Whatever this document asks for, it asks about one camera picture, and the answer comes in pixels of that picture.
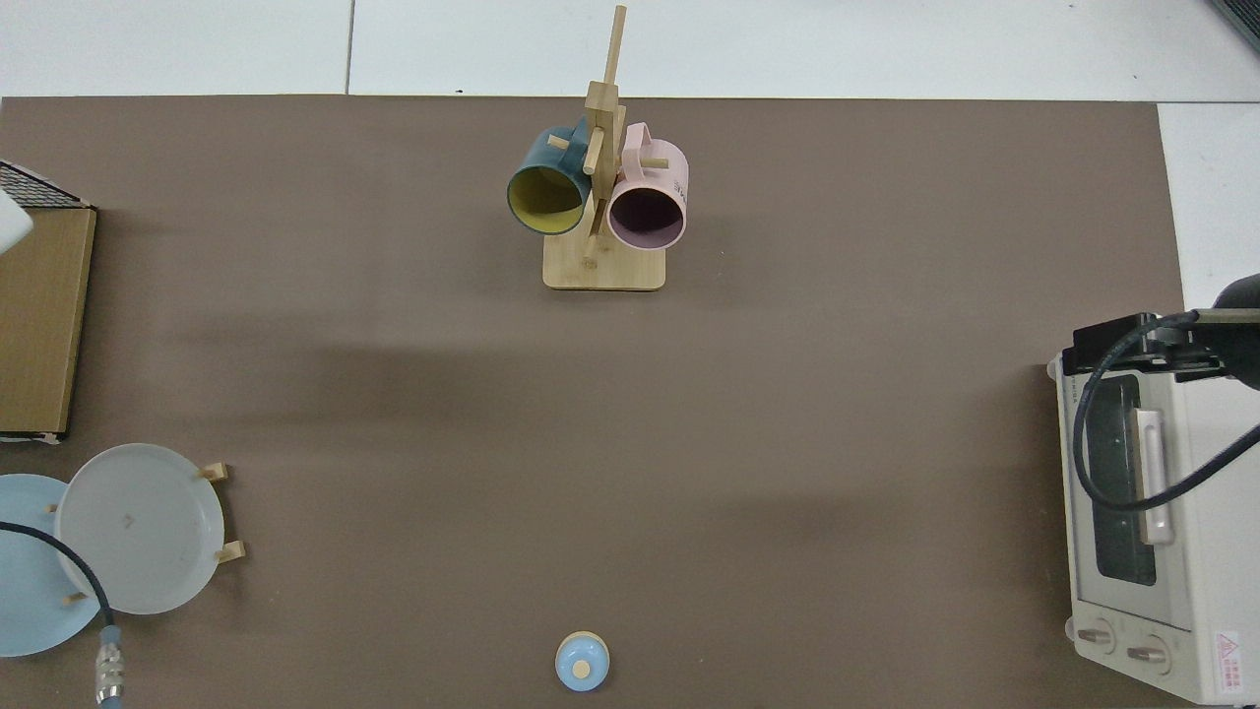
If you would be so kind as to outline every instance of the oven knob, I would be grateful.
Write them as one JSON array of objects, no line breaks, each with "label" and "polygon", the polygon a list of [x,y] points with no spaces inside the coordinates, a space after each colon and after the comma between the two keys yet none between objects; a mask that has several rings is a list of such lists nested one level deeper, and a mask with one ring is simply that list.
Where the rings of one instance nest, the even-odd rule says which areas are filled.
[{"label": "oven knob", "polygon": [[1142,647],[1130,647],[1126,651],[1129,657],[1139,662],[1149,664],[1153,669],[1158,670],[1160,675],[1167,675],[1172,671],[1172,655],[1168,652],[1168,646],[1164,645],[1164,641],[1153,635],[1148,635],[1144,642],[1145,644]]},{"label": "oven knob", "polygon": [[1111,623],[1108,623],[1102,618],[1095,620],[1094,625],[1089,628],[1076,631],[1076,637],[1097,645],[1108,655],[1115,652],[1115,633],[1111,632]]}]

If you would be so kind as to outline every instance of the wooden base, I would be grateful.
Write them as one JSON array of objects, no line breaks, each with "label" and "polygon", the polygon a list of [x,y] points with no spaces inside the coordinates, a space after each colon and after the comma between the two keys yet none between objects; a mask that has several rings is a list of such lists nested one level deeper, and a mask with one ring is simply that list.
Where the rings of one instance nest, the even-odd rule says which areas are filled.
[{"label": "wooden base", "polygon": [[631,248],[607,233],[602,203],[586,203],[582,220],[566,233],[543,237],[543,282],[557,290],[659,290],[665,285],[665,251]]},{"label": "wooden base", "polygon": [[197,471],[197,477],[209,482],[226,481],[228,480],[228,466],[227,463],[205,466],[200,471]]}]

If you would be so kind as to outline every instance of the pink mug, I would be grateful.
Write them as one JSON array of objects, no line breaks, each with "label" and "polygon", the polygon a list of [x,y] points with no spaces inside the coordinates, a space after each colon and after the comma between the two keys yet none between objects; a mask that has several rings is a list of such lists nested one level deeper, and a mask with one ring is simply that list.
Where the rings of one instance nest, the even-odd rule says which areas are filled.
[{"label": "pink mug", "polygon": [[605,220],[626,246],[667,248],[687,229],[687,156],[667,140],[653,140],[648,123],[626,127],[621,173]]}]

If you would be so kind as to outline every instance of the warning label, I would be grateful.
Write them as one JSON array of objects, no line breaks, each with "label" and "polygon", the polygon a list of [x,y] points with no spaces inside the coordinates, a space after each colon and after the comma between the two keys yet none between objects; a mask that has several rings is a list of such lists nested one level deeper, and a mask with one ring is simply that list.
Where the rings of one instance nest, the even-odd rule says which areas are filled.
[{"label": "warning label", "polygon": [[1216,688],[1221,694],[1242,693],[1242,647],[1239,633],[1216,633]]}]

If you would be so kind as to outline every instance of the teal mug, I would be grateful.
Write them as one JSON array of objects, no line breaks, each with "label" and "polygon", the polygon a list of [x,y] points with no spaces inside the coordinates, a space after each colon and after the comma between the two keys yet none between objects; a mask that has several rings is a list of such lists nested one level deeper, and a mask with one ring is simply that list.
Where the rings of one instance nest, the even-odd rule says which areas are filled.
[{"label": "teal mug", "polygon": [[551,127],[534,139],[508,180],[512,214],[538,233],[564,233],[582,220],[591,176],[582,171],[590,133],[583,117],[573,127]]}]

